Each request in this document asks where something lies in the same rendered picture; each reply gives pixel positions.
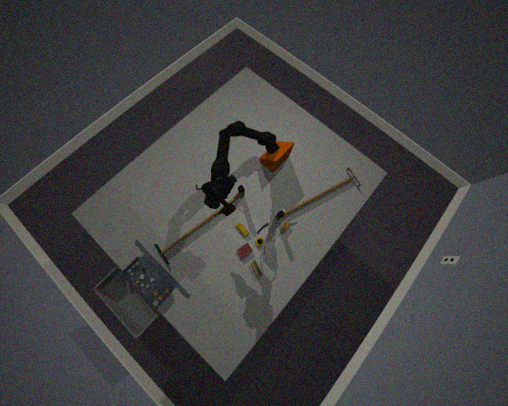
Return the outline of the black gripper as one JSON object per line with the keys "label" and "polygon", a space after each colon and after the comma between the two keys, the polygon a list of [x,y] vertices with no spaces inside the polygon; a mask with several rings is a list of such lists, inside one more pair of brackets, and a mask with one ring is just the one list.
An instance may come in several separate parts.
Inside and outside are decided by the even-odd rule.
{"label": "black gripper", "polygon": [[[209,185],[211,185],[211,181],[203,184],[201,187],[201,189],[205,193],[206,197],[207,197],[207,186],[209,186]],[[223,213],[225,216],[228,216],[230,213],[235,211],[235,207],[232,205],[232,203],[228,204],[226,202],[225,199],[227,198],[227,195],[228,194],[225,194],[224,196],[222,196],[221,204],[224,206],[224,208],[218,213],[218,214]]]}

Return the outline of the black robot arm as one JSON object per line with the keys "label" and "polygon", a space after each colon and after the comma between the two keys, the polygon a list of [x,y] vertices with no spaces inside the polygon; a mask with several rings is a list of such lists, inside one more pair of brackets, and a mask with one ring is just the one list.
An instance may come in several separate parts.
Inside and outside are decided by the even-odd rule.
{"label": "black robot arm", "polygon": [[218,150],[215,161],[211,168],[211,185],[207,186],[207,197],[204,203],[213,209],[218,209],[221,204],[222,196],[228,194],[237,181],[233,175],[229,176],[229,141],[230,136],[245,136],[257,140],[258,144],[265,145],[268,153],[273,154],[280,146],[276,142],[276,135],[269,131],[260,132],[251,128],[241,121],[235,121],[228,124],[227,128],[219,132]]}

